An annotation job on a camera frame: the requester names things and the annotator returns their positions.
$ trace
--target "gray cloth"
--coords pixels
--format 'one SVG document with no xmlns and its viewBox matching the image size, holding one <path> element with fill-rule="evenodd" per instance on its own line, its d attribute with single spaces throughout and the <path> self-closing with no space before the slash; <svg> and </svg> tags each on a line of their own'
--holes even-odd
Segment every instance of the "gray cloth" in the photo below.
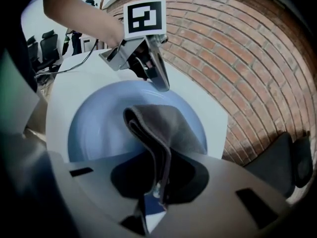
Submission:
<svg viewBox="0 0 317 238">
<path fill-rule="evenodd" d="M 124 121 L 151 153 L 154 160 L 152 190 L 160 184 L 160 202 L 164 204 L 164 190 L 168 183 L 171 152 L 206 154 L 181 112 L 172 106 L 139 105 L 126 108 Z"/>
</svg>

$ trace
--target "chair headrest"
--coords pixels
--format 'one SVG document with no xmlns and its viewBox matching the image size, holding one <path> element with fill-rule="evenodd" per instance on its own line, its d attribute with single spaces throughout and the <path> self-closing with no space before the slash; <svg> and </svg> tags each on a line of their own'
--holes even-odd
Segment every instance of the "chair headrest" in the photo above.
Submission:
<svg viewBox="0 0 317 238">
<path fill-rule="evenodd" d="M 42 35 L 42 38 L 43 39 L 47 39 L 47 38 L 49 38 L 50 36 L 53 36 L 53 35 L 54 35 L 54 30 L 51 30 L 50 32 L 44 33 Z"/>
<path fill-rule="evenodd" d="M 36 42 L 36 40 L 35 40 L 34 35 L 33 35 L 30 39 L 27 40 L 26 44 L 29 46 L 35 42 Z"/>
</svg>

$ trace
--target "brick wall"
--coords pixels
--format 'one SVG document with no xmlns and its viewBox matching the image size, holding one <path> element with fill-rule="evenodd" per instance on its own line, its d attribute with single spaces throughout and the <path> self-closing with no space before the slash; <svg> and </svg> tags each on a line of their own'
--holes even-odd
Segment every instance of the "brick wall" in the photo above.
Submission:
<svg viewBox="0 0 317 238">
<path fill-rule="evenodd" d="M 129 1 L 108 12 L 122 17 Z M 227 110 L 223 158 L 244 165 L 284 131 L 295 140 L 310 130 L 314 154 L 317 60 L 291 13 L 275 0 L 166 2 L 161 53 Z"/>
</svg>

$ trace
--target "black chair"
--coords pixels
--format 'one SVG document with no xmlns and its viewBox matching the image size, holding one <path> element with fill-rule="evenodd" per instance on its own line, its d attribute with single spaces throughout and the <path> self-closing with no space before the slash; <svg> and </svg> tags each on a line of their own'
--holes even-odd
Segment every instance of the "black chair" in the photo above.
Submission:
<svg viewBox="0 0 317 238">
<path fill-rule="evenodd" d="M 32 68 L 35 72 L 37 72 L 38 66 L 40 66 L 41 64 L 38 58 L 39 44 L 36 42 L 34 35 L 30 39 L 28 39 L 26 43 L 28 45 L 28 53 Z"/>
<path fill-rule="evenodd" d="M 44 33 L 42 35 L 43 40 L 41 40 L 41 50 L 43 56 L 43 62 L 38 67 L 38 70 L 49 68 L 50 71 L 55 71 L 53 69 L 54 63 L 59 59 L 59 53 L 57 50 L 57 39 L 58 35 L 54 33 L 54 30 Z"/>
<path fill-rule="evenodd" d="M 295 187 L 304 187 L 313 175 L 310 133 L 294 143 L 288 132 L 282 133 L 244 167 L 286 198 L 290 197 Z"/>
</svg>

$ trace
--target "white table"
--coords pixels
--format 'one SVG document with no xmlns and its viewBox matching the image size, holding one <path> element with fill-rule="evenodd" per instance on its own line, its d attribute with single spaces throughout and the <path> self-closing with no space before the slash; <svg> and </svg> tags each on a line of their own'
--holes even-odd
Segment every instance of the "white table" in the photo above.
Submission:
<svg viewBox="0 0 317 238">
<path fill-rule="evenodd" d="M 47 148 L 58 152 L 69 162 L 68 131 L 82 103 L 98 89 L 122 80 L 139 80 L 131 70 L 113 71 L 99 56 L 105 50 L 92 52 L 80 67 L 56 76 L 46 120 Z M 88 53 L 66 58 L 59 71 L 80 63 Z M 221 159 L 226 139 L 226 111 L 188 76 L 165 63 L 170 89 L 193 108 L 201 120 L 207 139 L 208 155 Z"/>
</svg>

